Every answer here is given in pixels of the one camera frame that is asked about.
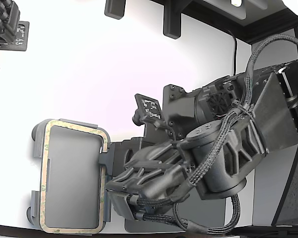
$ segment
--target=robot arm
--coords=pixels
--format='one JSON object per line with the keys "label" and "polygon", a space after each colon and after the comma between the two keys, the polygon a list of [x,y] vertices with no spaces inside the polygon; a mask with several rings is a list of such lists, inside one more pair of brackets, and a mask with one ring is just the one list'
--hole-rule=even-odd
{"label": "robot arm", "polygon": [[[106,185],[119,215],[209,235],[236,226],[237,193],[245,177],[268,153],[298,143],[298,88],[290,86],[298,80],[298,61],[253,71],[260,52],[276,40],[298,45],[292,36],[275,35],[258,46],[246,73],[191,93],[168,85],[163,110],[157,100],[136,95],[133,121],[146,125],[147,145],[140,142],[134,155],[125,158],[125,171]],[[231,197],[232,220],[222,228],[207,228],[180,218],[178,203],[194,188],[202,200]],[[173,217],[164,215],[170,209]]]}

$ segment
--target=braided cable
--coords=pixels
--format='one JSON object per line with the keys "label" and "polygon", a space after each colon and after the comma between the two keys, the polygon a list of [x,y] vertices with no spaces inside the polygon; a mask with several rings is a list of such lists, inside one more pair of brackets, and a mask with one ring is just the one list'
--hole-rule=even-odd
{"label": "braided cable", "polygon": [[268,46],[270,43],[275,41],[290,41],[298,46],[298,39],[294,36],[289,36],[286,34],[276,34],[273,36],[270,36],[266,38],[264,41],[262,41],[255,51],[252,53],[251,57],[249,58],[247,68],[246,68],[246,77],[245,77],[245,98],[244,103],[250,105],[252,100],[252,90],[253,90],[253,71],[255,63],[258,59],[259,54],[263,51],[263,49]]}
{"label": "braided cable", "polygon": [[229,132],[230,127],[233,125],[233,123],[236,122],[237,118],[238,118],[238,114],[236,111],[230,111],[224,117],[220,128],[220,132],[212,146],[212,149],[207,155],[206,161],[203,164],[200,164],[188,178],[192,185],[196,186],[197,183],[203,178],[203,176],[211,168],[211,166],[215,162],[219,152],[221,151],[225,143],[226,136]]}

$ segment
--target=black shelf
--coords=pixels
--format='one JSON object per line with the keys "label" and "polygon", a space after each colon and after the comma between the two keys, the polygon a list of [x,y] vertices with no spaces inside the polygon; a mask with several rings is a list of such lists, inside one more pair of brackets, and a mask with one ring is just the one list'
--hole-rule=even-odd
{"label": "black shelf", "polygon": [[[151,0],[164,6],[163,34],[177,39],[181,36],[181,14],[188,15],[223,32],[232,32],[246,43],[253,44],[266,37],[298,27],[298,16],[288,8],[264,17],[247,26],[215,12],[194,0]],[[121,19],[126,0],[106,0],[105,15]]]}

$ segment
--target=black cable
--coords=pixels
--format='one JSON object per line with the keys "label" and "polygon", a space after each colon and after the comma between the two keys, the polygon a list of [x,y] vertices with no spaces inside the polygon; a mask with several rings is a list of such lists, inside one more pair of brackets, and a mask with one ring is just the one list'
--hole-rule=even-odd
{"label": "black cable", "polygon": [[137,205],[139,206],[149,206],[149,207],[164,207],[164,206],[170,206],[174,202],[171,201],[169,197],[162,198],[162,199],[144,199],[144,198],[138,198],[137,199]]}
{"label": "black cable", "polygon": [[254,66],[257,61],[257,58],[259,54],[263,51],[263,49],[268,46],[270,43],[275,42],[275,41],[289,41],[298,46],[298,39],[294,36],[289,36],[286,34],[276,34],[273,36],[270,36],[263,40],[257,48],[254,50],[252,53],[251,57],[249,58],[249,61],[247,63],[247,68],[246,68],[246,77],[245,77],[245,98],[243,103],[250,105],[251,100],[252,100],[252,91],[253,91],[253,71],[254,71]]}
{"label": "black cable", "polygon": [[227,32],[233,37],[233,39],[234,39],[234,62],[233,62],[233,76],[235,76],[236,75],[236,56],[237,56],[237,39],[236,39],[236,37],[234,36],[234,34],[230,31],[230,30],[228,30],[228,29],[226,29],[227,30]]}

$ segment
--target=gray tray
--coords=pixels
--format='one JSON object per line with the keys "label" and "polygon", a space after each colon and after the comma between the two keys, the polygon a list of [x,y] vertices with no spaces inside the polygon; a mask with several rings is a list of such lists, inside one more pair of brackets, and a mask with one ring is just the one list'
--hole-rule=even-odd
{"label": "gray tray", "polygon": [[48,233],[95,234],[110,216],[105,168],[98,164],[110,138],[97,125],[48,119],[32,132],[42,159],[40,191],[32,191],[28,220]]}

